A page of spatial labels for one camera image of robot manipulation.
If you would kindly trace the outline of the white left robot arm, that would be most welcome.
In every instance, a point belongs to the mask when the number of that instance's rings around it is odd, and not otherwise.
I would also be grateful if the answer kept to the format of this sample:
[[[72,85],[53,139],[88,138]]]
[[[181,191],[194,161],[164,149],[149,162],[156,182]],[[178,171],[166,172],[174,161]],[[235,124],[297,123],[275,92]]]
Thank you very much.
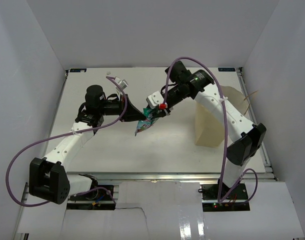
[[[100,85],[86,89],[85,102],[78,109],[77,117],[59,144],[43,158],[34,158],[29,165],[29,194],[40,199],[62,204],[69,196],[71,184],[67,169],[79,150],[99,130],[105,116],[118,116],[121,122],[144,120],[145,116],[135,108],[124,92],[123,83],[114,99],[106,96]]]

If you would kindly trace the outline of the teal white snack packet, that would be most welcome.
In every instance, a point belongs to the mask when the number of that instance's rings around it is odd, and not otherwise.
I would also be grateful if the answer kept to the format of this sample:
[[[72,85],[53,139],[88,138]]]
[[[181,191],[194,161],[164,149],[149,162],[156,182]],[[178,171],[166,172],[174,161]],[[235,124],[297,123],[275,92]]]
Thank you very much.
[[[148,128],[152,127],[158,118],[153,118],[153,113],[155,113],[155,109],[151,109],[146,107],[143,109],[143,115],[145,116],[144,120],[139,120],[136,126],[136,130],[134,135],[136,136],[138,133],[141,133]]]

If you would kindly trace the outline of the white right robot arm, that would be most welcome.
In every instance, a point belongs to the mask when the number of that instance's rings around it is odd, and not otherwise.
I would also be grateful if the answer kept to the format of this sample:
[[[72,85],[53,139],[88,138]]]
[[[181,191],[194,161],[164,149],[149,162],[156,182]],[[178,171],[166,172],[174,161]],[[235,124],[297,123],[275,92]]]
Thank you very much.
[[[231,199],[237,192],[235,184],[241,180],[250,158],[262,145],[266,127],[262,123],[253,123],[239,112],[219,90],[209,72],[200,69],[192,73],[180,60],[165,72],[174,86],[165,92],[155,91],[146,98],[153,110],[152,117],[162,118],[172,107],[192,98],[221,122],[232,143],[224,150],[226,162],[219,178],[222,184],[218,193],[223,199]]]

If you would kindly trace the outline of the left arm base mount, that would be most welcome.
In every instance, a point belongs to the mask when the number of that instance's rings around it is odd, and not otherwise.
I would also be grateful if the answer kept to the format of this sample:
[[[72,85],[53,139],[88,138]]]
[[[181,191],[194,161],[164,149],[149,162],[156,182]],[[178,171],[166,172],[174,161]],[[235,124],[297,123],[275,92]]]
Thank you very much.
[[[84,195],[72,195],[68,198],[67,208],[78,210],[114,210],[118,195],[114,195],[114,185],[94,185],[91,188],[100,188]]]

